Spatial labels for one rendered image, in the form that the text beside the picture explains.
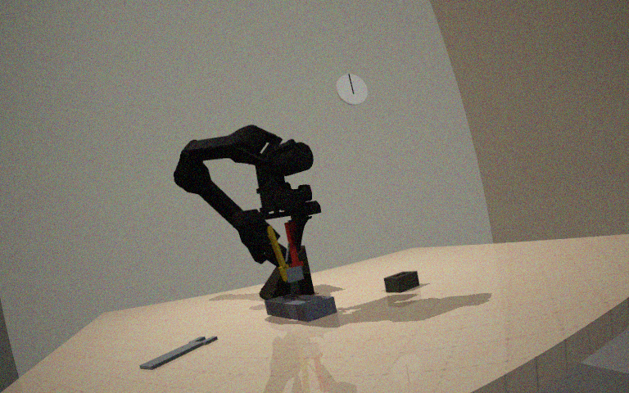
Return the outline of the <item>grey flat bar with forked end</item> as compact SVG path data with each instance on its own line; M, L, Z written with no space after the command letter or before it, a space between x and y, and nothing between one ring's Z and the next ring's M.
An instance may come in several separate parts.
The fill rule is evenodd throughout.
M149 369L149 370L155 369L161 366L162 364L166 364L167 362L170 362L173 359L180 357L181 355L187 354L188 352L196 349L197 347L207 345L217 339L218 337L216 336L209 337L208 339L206 339L205 337L198 337L197 339L190 341L187 345L185 344L184 346L178 347L178 349L172 350L171 352L165 353L162 356L154 358L151 361L148 361L144 364L139 365L139 367L143 369Z

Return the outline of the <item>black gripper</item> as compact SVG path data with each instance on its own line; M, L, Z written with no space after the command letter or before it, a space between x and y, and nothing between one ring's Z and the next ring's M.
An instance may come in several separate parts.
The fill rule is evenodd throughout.
M268 203L269 186L274 184L277 189L282 189L284 188L285 179L273 178L258 183L259 188L257 188L256 191L257 194L260 194L262 204L260 212L257 209L245 210L232 215L233 227L246 225L245 229L248 229L259 242L268 258L272 257L272 251L268 235L269 224L265 224L264 220L291 216L291 220L288 220L288 222L295 221L296 223L296 231L293 231L293 236L296 244L296 251L300 251L305 224L308 219L312 218L312 216L309 215L321 213L320 204L317 201L307 201L305 203L305 208L284 210L281 207L277 207L277 209L270 210ZM284 212L279 212L280 210L284 210ZM273 211L273 214L269 214L271 211Z

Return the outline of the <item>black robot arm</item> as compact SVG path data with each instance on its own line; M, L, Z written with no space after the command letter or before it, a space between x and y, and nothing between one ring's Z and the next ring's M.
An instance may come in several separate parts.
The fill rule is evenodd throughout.
M311 168L314 157L309 146L302 142L296 143L293 139L281 144L282 141L276 134L268 133L253 124L229 136L192 140L181 151L174 172L174 182L185 191L200 195L232 225L232 215L243 210L211 181L210 171L203 161L231 158L235 163L254 165L258 183L284 178ZM269 145L261 154L267 142ZM269 188L270 210L277 207L284 210L305 208L305 202L312 200L312 191L307 184L299 185L298 189L291 189L290 183L285 183L282 189L277 189L275 184ZM235 228L254 261L262 264L268 260L280 267L272 243L272 257L268 258L259 242L245 227L246 225Z

